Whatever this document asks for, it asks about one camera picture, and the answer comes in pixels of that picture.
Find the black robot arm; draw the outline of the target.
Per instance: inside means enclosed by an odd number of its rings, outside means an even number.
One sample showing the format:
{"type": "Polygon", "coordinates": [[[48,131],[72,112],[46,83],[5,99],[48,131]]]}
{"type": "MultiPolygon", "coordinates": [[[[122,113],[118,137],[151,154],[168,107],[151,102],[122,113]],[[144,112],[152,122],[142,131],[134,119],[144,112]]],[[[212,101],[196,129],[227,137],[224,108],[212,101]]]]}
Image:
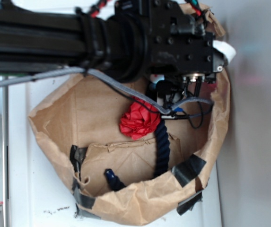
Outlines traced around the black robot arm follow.
{"type": "Polygon", "coordinates": [[[0,8],[0,73],[93,68],[121,82],[150,74],[212,76],[226,65],[206,30],[206,13],[184,13],[171,0],[118,0],[107,20],[35,13],[9,0],[0,8]]]}

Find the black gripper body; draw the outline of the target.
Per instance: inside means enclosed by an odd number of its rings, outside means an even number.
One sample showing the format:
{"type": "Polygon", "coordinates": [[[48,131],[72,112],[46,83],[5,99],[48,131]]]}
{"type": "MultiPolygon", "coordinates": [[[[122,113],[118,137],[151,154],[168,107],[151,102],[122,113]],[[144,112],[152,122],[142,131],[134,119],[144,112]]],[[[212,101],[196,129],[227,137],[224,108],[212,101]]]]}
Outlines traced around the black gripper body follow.
{"type": "Polygon", "coordinates": [[[206,11],[197,0],[185,5],[194,12],[185,14],[172,0],[150,2],[149,71],[168,75],[221,72],[224,55],[213,46],[215,35],[207,31],[206,11]]]}

